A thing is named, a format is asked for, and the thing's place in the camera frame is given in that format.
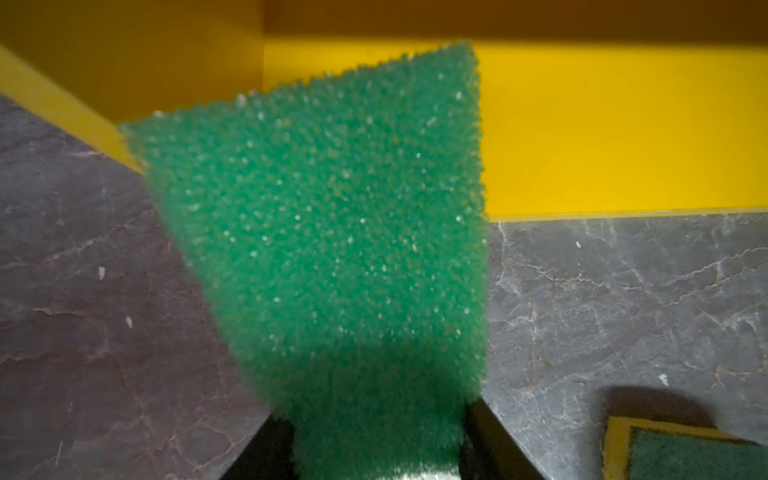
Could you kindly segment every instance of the grey marble surface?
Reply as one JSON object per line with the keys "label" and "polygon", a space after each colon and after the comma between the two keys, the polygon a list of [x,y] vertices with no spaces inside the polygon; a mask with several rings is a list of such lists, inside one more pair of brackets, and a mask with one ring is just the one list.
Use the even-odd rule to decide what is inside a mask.
{"label": "grey marble surface", "polygon": [[[768,443],[768,216],[490,231],[484,397],[549,478],[621,388]],[[267,415],[139,176],[0,100],[0,478],[216,479]]]}

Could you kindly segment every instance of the yellow wall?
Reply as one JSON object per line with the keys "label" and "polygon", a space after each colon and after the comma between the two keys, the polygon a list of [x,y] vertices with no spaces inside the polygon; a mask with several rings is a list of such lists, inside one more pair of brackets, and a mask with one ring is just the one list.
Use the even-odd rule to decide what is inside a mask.
{"label": "yellow wall", "polygon": [[768,210],[768,2],[671,3],[0,2],[0,92],[137,168],[118,122],[469,37],[492,219]]}
{"label": "yellow wall", "polygon": [[0,93],[138,169],[115,125],[261,88],[260,0],[0,2]]}

